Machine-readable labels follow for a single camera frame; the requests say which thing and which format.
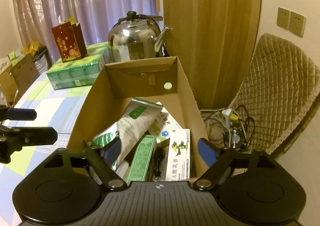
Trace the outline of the brown boxes beside table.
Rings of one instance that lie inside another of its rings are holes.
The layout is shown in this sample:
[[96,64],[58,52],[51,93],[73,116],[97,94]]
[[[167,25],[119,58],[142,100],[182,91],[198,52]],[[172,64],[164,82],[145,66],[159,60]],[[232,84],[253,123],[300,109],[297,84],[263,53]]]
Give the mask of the brown boxes beside table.
[[8,104],[17,103],[39,75],[29,54],[15,66],[9,65],[5,68],[1,72],[1,92]]

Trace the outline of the brown curtain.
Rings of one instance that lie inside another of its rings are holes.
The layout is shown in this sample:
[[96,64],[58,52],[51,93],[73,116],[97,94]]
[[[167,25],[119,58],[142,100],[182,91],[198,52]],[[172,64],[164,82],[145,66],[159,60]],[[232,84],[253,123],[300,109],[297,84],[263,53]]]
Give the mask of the brown curtain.
[[165,47],[178,56],[200,109],[228,106],[257,39],[261,0],[163,0],[171,28]]

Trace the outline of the stainless steel kettle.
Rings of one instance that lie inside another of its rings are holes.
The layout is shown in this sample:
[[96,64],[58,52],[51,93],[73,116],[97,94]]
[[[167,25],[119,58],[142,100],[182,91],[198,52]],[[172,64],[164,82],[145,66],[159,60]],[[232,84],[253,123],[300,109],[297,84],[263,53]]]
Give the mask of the stainless steel kettle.
[[128,11],[126,17],[118,19],[108,34],[110,53],[115,62],[167,57],[164,43],[172,30],[168,26],[159,28],[162,17]]

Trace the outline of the large brown cardboard box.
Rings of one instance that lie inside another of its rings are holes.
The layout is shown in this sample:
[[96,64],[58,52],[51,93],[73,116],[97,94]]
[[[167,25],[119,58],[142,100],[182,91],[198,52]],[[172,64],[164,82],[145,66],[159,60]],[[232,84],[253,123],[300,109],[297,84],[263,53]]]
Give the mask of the large brown cardboard box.
[[189,151],[190,176],[208,168],[202,160],[199,139],[207,138],[193,91],[178,57],[152,58],[105,65],[91,87],[76,119],[67,149],[81,152],[85,143],[104,133],[121,139],[121,162],[136,141],[166,109],[190,132],[189,143],[176,140],[177,153]]

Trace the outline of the green tissue multipack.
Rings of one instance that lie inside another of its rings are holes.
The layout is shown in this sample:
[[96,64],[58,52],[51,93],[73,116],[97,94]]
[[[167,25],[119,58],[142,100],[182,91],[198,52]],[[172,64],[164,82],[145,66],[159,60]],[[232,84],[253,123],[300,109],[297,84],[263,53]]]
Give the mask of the green tissue multipack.
[[105,64],[113,62],[109,47],[108,41],[88,45],[84,58],[67,63],[58,60],[46,72],[53,89],[92,85]]

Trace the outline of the white green medicine box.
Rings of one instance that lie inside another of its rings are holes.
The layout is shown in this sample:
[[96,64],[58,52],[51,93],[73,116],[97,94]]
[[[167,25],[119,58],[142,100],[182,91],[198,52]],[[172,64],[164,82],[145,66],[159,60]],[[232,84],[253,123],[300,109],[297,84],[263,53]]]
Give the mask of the white green medicine box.
[[150,135],[156,137],[157,143],[163,143],[170,138],[173,130],[178,129],[182,129],[182,127],[166,110],[166,108],[163,107],[161,112],[156,116],[156,119],[148,128],[148,132]]

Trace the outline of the white box with green bird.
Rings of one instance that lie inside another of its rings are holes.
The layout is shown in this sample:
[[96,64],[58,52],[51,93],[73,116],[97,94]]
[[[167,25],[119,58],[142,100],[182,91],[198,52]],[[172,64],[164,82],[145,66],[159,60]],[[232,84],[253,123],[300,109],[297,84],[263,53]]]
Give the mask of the white box with green bird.
[[189,180],[190,130],[173,130],[168,148],[165,180],[167,182]]

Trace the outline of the quilted chair cushion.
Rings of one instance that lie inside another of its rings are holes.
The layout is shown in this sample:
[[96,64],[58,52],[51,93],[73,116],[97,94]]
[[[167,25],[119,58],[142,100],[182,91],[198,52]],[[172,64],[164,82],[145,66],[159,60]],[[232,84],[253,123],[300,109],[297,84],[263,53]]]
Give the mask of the quilted chair cushion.
[[235,147],[272,154],[299,133],[319,100],[319,67],[295,44],[276,35],[263,34],[248,72],[231,101],[238,116],[232,132],[222,110],[203,110],[209,141],[217,148]]

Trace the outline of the wall sockets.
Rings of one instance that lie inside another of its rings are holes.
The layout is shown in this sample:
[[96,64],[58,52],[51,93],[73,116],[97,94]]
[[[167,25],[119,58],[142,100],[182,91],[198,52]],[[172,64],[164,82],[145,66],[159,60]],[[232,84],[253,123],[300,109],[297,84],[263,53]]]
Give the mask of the wall sockets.
[[279,7],[277,13],[277,26],[289,30],[292,34],[303,37],[306,17]]

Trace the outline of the checkered tablecloth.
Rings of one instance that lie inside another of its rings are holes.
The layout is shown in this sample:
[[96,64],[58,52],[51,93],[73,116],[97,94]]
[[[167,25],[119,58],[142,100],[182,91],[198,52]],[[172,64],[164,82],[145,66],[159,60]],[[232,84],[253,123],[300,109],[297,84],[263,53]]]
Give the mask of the checkered tablecloth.
[[9,164],[1,164],[1,225],[19,225],[21,220],[12,203],[12,193],[38,164],[57,148],[65,148],[76,118],[91,86],[54,90],[46,73],[42,73],[16,104],[34,109],[34,121],[4,122],[8,127],[53,127],[57,141],[53,145],[29,146],[11,155]]

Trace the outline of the silver green tea bag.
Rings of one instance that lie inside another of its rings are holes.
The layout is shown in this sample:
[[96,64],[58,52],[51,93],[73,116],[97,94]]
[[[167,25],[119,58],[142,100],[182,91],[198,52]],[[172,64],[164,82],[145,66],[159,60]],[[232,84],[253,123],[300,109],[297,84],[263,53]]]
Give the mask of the silver green tea bag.
[[163,105],[160,103],[133,98],[124,110],[122,117],[93,138],[92,146],[103,149],[113,139],[120,138],[121,151],[111,166],[113,170],[116,170],[151,126],[162,108]]

